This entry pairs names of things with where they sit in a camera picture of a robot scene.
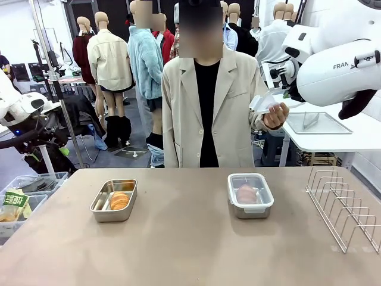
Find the dark red sweater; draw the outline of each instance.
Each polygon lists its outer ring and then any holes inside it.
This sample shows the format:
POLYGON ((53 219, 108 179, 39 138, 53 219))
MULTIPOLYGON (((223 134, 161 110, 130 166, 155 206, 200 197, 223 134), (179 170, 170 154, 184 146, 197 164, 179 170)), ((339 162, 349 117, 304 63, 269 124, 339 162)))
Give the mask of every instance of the dark red sweater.
MULTIPOLYGON (((154 31, 152 34, 155 38, 157 38, 159 33, 160 33, 159 31, 154 31)), ((169 31, 168 29, 165 30, 163 36, 164 36, 164 43, 163 43, 163 48, 161 50, 161 53, 163 55, 163 62, 164 64, 166 64, 170 60, 169 56, 170 56, 171 48, 174 42, 174 36, 171 33, 171 31, 169 31)))
POLYGON ((89 58, 88 58, 88 43, 92 35, 77 36, 73 42, 73 57, 77 65, 81 68, 82 79, 88 84, 94 84, 95 80, 91 75, 89 58))

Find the metal container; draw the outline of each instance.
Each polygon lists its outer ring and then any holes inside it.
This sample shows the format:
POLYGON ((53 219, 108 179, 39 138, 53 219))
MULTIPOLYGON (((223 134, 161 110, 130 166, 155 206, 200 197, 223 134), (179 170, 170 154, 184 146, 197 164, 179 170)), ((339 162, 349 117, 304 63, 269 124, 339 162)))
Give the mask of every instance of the metal container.
POLYGON ((258 173, 231 174, 227 178, 227 184, 229 201, 238 218, 264 219, 270 215, 274 198, 263 175, 258 173), (257 189, 257 201, 255 203, 238 203, 237 192, 244 185, 257 189))
POLYGON ((90 210, 97 222, 122 222, 130 217, 138 195, 138 182, 134 179, 111 180, 106 182, 93 200, 90 210), (121 191, 130 198, 121 210, 111 210, 109 200, 114 192, 121 191))

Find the plaid shirt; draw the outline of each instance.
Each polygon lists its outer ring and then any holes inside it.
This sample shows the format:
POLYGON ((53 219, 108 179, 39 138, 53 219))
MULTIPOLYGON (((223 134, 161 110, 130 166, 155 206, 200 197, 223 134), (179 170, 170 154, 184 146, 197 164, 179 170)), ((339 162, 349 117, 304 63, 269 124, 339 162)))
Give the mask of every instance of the plaid shirt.
POLYGON ((176 24, 176 32, 174 34, 174 42, 171 48, 170 59, 176 58, 179 56, 180 48, 180 25, 176 24))

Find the pink food item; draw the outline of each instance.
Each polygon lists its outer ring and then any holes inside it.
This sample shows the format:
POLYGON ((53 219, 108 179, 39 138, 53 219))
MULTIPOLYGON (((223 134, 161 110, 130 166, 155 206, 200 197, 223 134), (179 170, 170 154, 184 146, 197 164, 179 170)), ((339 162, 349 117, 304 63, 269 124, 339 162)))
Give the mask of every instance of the pink food item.
POLYGON ((242 185, 236 194, 237 202, 239 204, 256 204, 257 203, 258 189, 252 188, 248 185, 242 185))

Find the blazer lapel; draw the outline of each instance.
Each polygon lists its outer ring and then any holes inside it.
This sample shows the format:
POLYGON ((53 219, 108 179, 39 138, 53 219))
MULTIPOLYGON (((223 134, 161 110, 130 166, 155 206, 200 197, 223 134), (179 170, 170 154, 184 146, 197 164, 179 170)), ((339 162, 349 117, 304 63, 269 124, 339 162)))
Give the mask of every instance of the blazer lapel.
POLYGON ((234 77, 231 71, 237 68, 235 55, 232 50, 229 50, 226 45, 223 47, 223 57, 218 69, 216 92, 214 94, 214 111, 213 123, 217 118, 218 112, 225 100, 225 97, 233 84, 234 77))
POLYGON ((197 119, 202 126, 202 117, 200 109, 200 100, 198 96, 196 70, 193 58, 182 58, 180 63, 180 69, 183 71, 181 75, 181 83, 184 86, 186 96, 196 113, 197 119))

